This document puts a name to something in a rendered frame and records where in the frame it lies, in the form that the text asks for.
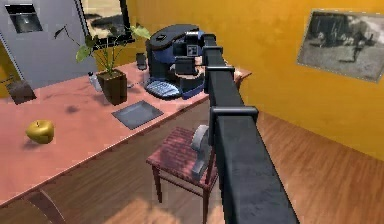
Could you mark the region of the golden apple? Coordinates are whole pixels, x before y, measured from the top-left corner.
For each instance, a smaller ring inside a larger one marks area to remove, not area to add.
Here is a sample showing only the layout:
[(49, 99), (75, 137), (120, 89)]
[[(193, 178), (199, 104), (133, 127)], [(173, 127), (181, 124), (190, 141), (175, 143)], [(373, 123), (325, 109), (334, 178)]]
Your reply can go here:
[(54, 125), (50, 120), (35, 120), (29, 124), (25, 133), (38, 144), (48, 144), (54, 138)]

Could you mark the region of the green plant in brown pot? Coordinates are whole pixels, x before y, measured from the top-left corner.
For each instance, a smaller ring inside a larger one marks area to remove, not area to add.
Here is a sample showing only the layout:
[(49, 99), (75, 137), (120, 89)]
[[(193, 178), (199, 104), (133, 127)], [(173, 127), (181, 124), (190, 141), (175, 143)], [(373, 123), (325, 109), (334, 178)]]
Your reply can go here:
[(120, 56), (121, 50), (117, 51), (116, 47), (94, 50), (93, 47), (98, 39), (97, 36), (94, 38), (86, 37), (85, 44), (80, 45), (79, 42), (69, 34), (66, 25), (54, 33), (54, 38), (57, 38), (62, 32), (78, 46), (75, 54), (77, 63), (81, 63), (85, 59), (92, 57), (97, 63), (102, 65), (103, 69), (94, 74), (98, 78), (107, 101), (114, 106), (126, 102), (128, 98), (127, 77), (125, 73), (116, 69), (116, 61)]

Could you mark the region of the grey fridge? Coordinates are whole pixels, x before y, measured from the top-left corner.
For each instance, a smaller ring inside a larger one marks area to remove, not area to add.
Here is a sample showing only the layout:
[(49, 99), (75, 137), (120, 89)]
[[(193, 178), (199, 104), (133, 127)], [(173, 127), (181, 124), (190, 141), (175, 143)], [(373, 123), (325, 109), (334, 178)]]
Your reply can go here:
[(97, 70), (93, 58), (76, 61), (86, 34), (80, 0), (0, 0), (0, 40), (34, 89)]

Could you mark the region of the black framed window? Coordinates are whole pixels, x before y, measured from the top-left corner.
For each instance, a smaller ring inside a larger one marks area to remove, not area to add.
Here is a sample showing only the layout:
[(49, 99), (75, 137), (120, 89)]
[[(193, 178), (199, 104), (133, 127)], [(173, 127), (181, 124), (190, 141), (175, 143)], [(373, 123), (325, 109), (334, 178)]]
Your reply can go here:
[(98, 37), (93, 49), (124, 46), (134, 42), (130, 31), (127, 0), (74, 0), (80, 18), (79, 44)]

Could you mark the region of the black phone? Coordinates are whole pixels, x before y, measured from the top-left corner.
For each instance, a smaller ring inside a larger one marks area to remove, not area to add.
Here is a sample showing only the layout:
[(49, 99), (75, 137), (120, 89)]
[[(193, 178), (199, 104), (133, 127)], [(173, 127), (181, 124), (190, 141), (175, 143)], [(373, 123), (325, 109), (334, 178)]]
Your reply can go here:
[(144, 71), (147, 69), (147, 58), (144, 53), (136, 54), (136, 66), (141, 71)]

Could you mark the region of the red wooden chair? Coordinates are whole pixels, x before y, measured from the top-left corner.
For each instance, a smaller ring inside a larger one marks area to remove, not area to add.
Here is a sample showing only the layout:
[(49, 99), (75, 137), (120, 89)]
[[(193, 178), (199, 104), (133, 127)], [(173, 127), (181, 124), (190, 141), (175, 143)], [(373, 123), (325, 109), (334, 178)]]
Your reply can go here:
[(146, 159), (146, 163), (152, 168), (158, 202), (163, 201), (161, 181), (165, 180), (203, 199), (202, 224), (207, 224), (209, 198), (218, 179), (216, 155), (211, 150), (207, 169), (200, 180), (195, 180), (192, 167), (196, 152), (191, 148), (194, 132), (175, 128)]

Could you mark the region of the clear salt shaker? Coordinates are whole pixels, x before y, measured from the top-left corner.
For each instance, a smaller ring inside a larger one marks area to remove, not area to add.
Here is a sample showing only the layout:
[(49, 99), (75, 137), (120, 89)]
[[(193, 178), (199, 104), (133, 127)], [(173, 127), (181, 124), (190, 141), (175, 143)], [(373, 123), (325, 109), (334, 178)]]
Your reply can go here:
[(100, 86), (100, 83), (98, 81), (98, 78), (97, 76), (93, 73), (93, 72), (89, 72), (88, 73), (88, 78), (89, 78), (89, 81), (90, 83), (93, 85), (93, 87), (95, 88), (95, 90), (97, 92), (101, 92), (102, 91), (102, 88)]

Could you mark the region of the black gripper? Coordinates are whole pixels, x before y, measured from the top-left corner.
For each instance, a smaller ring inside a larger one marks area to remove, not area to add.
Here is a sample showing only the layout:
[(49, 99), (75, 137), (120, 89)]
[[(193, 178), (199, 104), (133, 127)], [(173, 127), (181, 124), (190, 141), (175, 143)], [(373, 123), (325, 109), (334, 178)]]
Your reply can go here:
[[(198, 71), (195, 66), (195, 58), (188, 56), (177, 56), (175, 59), (175, 73), (178, 75), (193, 75), (196, 76)], [(135, 86), (146, 86), (150, 81), (141, 81), (136, 83), (131, 83), (127, 85), (127, 89), (133, 88)]]

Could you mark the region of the brown wooden chair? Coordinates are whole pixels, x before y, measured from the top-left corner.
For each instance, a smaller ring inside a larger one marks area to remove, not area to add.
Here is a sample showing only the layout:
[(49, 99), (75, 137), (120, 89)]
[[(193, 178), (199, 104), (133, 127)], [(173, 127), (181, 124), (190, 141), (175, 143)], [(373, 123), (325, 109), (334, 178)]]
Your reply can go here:
[(66, 224), (62, 213), (44, 190), (36, 190), (27, 195), (25, 199), (39, 209), (52, 224)]

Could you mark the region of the pink wooden table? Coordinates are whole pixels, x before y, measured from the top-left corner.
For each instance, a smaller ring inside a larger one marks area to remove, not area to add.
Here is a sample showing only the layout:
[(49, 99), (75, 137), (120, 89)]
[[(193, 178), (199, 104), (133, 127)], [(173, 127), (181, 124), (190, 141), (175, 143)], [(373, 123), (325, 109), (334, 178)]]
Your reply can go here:
[[(129, 84), (148, 77), (134, 63), (118, 69), (127, 75)], [(126, 102), (113, 106), (84, 76), (39, 88), (35, 94), (35, 100), (19, 105), (10, 98), (0, 99), (0, 206), (209, 98), (201, 92), (187, 100), (165, 101), (139, 85), (128, 89)], [(112, 115), (141, 100), (163, 114), (133, 130)], [(35, 120), (53, 122), (54, 138), (50, 143), (38, 144), (26, 135), (27, 127)]]

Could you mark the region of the grey curved object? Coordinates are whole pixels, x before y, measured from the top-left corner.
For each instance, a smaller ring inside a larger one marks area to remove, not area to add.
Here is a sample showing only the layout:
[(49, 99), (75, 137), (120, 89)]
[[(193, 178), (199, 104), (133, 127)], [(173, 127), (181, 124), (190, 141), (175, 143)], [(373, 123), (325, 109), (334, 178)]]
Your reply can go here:
[(207, 169), (211, 147), (209, 144), (209, 127), (200, 125), (194, 132), (191, 148), (196, 152), (196, 160), (192, 167), (192, 177), (200, 180)]

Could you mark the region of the grey framed picture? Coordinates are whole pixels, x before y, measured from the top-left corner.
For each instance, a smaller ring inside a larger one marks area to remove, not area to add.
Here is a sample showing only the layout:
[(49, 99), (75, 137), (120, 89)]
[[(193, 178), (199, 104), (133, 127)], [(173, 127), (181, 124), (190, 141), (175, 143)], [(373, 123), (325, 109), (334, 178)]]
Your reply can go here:
[(297, 63), (378, 83), (384, 75), (384, 14), (313, 9)]

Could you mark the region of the blue black coffee machine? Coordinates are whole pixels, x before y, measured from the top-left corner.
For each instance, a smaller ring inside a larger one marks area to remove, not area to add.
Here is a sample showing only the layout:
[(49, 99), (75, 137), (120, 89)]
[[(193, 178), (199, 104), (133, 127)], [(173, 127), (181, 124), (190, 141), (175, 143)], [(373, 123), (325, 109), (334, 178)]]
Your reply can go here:
[[(146, 41), (150, 81), (145, 90), (163, 100), (181, 97), (187, 100), (199, 94), (204, 87), (204, 73), (198, 70), (196, 60), (202, 56), (203, 31), (193, 24), (174, 24), (158, 30)], [(195, 58), (198, 74), (175, 73), (177, 56)]]

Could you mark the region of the grey flat square tray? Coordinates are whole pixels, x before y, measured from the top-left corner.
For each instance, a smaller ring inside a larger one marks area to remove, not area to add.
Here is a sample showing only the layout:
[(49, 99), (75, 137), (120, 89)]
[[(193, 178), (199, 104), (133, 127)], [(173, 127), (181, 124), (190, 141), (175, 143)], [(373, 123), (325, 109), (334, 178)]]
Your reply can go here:
[(144, 100), (112, 113), (117, 120), (130, 130), (135, 129), (162, 114), (163, 112), (161, 110)]

